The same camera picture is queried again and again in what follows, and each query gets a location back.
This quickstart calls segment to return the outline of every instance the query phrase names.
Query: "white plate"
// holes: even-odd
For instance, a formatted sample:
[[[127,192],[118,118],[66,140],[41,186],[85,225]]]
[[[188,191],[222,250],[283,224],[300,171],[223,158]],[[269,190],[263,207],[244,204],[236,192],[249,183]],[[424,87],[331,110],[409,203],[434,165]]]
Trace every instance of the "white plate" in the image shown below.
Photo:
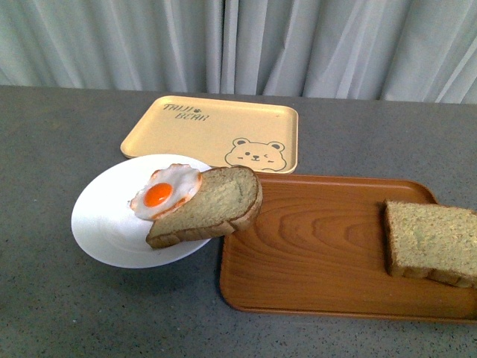
[[[129,208],[129,200],[147,183],[154,170],[172,163],[189,164],[201,172],[210,169],[190,157],[152,154],[129,159],[97,176],[73,208],[72,232],[79,246],[102,263],[129,269],[172,263],[204,246],[210,239],[153,250],[145,241],[152,222],[138,219]]]

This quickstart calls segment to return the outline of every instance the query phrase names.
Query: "bread crust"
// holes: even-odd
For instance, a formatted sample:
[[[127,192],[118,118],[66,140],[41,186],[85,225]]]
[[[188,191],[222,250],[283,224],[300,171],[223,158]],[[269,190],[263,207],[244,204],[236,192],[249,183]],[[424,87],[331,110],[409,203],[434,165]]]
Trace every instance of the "bread crust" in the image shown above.
[[[390,215],[388,210],[389,201],[386,200],[384,211],[384,229],[386,236],[385,252],[386,252],[386,271],[393,277],[409,277],[409,278],[427,278],[440,283],[451,286],[477,289],[477,277],[469,277],[453,271],[440,270],[428,267],[410,267],[400,266],[397,263],[396,250],[394,248],[395,238],[390,223]]]
[[[221,222],[220,224],[209,227],[195,227],[156,236],[152,236],[149,233],[146,236],[146,242],[152,248],[167,248],[168,246],[175,245],[179,242],[209,239],[211,237],[229,235],[236,230],[246,230],[247,228],[249,228],[249,226],[252,225],[252,223],[255,222],[256,218],[260,214],[262,200],[262,185],[260,185],[260,182],[258,182],[257,191],[255,193],[255,200],[245,210],[242,216],[231,218],[229,220]]]

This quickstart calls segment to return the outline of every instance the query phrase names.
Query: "toast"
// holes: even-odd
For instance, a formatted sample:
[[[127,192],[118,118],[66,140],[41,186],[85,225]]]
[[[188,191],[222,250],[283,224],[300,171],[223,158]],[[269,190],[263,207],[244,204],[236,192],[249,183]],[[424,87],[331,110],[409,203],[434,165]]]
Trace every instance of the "toast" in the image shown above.
[[[187,204],[154,221],[146,242],[152,248],[166,248],[245,230],[261,206],[262,185],[252,169],[210,169],[202,173],[202,186]]]
[[[387,270],[477,288],[477,213],[460,207],[385,201]]]

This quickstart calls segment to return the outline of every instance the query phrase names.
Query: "white curtain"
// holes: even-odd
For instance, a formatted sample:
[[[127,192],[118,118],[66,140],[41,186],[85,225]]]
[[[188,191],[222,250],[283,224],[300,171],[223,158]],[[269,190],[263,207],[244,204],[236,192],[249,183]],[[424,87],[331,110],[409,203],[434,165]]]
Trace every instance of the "white curtain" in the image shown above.
[[[477,103],[477,0],[4,0],[0,84]]]

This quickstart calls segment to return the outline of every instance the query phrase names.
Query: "egg yolk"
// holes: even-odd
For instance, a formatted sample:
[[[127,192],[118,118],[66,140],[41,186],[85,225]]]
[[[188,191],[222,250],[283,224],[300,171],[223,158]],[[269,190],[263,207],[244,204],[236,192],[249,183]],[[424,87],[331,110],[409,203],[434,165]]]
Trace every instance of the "egg yolk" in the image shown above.
[[[164,202],[172,193],[172,185],[169,183],[159,183],[152,186],[144,195],[144,205],[155,207]]]

